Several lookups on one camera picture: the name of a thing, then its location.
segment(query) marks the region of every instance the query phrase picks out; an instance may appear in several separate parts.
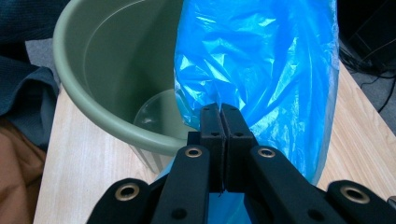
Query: green bucket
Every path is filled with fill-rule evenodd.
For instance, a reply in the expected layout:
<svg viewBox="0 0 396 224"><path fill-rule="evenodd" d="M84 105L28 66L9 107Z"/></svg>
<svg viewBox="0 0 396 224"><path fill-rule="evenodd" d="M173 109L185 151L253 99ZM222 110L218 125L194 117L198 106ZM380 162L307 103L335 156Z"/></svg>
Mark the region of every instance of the green bucket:
<svg viewBox="0 0 396 224"><path fill-rule="evenodd" d="M56 69L72 101L155 173L192 131L173 91L181 6L182 0L72 0L53 37Z"/></svg>

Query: wooden table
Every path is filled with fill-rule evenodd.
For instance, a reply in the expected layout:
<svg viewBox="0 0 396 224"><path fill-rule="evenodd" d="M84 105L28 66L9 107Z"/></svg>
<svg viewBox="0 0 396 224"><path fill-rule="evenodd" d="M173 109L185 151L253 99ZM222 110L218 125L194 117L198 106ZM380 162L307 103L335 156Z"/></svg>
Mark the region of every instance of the wooden table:
<svg viewBox="0 0 396 224"><path fill-rule="evenodd" d="M114 182L155 175L129 146L90 122L64 90L58 98L35 223L85 223L97 201ZM396 137L344 66L323 175L361 183L387 199L396 195Z"/></svg>

